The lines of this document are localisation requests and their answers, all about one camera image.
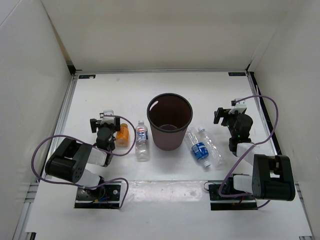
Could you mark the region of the orange juice bottle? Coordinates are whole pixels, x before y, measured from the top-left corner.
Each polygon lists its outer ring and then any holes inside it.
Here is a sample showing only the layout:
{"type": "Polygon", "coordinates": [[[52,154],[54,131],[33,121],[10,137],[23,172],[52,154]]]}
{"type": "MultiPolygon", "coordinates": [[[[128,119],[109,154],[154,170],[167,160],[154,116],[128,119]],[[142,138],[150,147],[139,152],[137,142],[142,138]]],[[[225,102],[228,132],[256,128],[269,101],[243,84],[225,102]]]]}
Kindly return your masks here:
{"type": "Polygon", "coordinates": [[[115,145],[119,148],[126,148],[129,145],[129,128],[126,123],[120,124],[120,131],[116,133],[115,145]]]}

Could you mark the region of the clear unlabeled plastic bottle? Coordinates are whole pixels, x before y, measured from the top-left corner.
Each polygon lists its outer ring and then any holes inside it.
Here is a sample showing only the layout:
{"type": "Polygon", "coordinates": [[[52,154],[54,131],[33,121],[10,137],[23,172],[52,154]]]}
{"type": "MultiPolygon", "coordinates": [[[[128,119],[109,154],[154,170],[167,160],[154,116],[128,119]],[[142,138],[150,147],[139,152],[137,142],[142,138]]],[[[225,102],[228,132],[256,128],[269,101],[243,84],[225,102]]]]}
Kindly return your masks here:
{"type": "Polygon", "coordinates": [[[210,132],[208,132],[202,126],[198,127],[198,133],[201,140],[204,142],[204,144],[208,149],[210,160],[213,163],[214,167],[221,168],[225,163],[225,161],[223,159],[221,152],[218,149],[218,145],[215,141],[215,138],[210,132]]]}

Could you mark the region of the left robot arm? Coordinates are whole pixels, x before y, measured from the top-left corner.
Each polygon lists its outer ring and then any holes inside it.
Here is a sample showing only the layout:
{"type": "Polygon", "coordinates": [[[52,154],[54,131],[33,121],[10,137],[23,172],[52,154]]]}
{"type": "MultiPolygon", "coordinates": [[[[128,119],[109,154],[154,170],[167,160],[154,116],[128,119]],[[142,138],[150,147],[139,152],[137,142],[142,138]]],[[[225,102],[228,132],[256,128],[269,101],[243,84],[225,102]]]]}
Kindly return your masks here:
{"type": "Polygon", "coordinates": [[[94,200],[105,195],[104,178],[86,169],[87,164],[107,167],[116,148],[114,134],[121,129],[119,117],[101,116],[90,119],[93,133],[97,133],[93,145],[79,143],[66,137],[45,165],[45,173],[67,182],[84,186],[84,191],[94,200]]]}

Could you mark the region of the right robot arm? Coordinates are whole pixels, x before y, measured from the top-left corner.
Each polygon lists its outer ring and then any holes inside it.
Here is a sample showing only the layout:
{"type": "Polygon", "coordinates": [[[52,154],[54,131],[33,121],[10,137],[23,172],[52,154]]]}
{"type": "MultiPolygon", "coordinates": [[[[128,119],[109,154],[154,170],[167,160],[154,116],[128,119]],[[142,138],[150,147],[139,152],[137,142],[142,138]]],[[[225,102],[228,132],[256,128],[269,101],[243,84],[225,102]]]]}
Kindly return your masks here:
{"type": "Polygon", "coordinates": [[[229,150],[252,165],[252,174],[234,174],[234,167],[218,189],[222,198],[236,200],[242,196],[253,196],[259,200],[292,201],[295,184],[290,158],[286,155],[266,155],[250,139],[252,118],[244,110],[219,107],[214,112],[214,124],[220,123],[230,133],[229,150]]]}

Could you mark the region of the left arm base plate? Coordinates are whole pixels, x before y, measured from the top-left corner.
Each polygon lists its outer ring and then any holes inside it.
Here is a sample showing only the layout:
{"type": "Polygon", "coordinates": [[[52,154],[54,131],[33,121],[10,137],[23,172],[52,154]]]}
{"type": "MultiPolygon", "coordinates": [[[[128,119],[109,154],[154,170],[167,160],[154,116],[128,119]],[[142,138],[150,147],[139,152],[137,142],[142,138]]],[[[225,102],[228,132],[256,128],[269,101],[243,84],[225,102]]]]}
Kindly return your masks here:
{"type": "Polygon", "coordinates": [[[121,190],[122,183],[120,181],[111,182],[94,190],[78,188],[74,208],[117,209],[120,207],[121,190]]]}

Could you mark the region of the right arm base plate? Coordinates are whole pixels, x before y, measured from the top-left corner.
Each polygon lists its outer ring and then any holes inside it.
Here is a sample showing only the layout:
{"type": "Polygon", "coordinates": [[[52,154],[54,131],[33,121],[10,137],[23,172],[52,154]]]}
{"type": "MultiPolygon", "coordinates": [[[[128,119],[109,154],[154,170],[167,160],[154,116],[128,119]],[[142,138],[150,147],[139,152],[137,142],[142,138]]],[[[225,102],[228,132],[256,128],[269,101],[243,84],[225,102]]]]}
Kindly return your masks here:
{"type": "Polygon", "coordinates": [[[245,211],[257,209],[257,201],[252,195],[238,197],[220,196],[220,185],[221,182],[210,180],[203,184],[204,191],[209,194],[211,211],[245,211]]]}

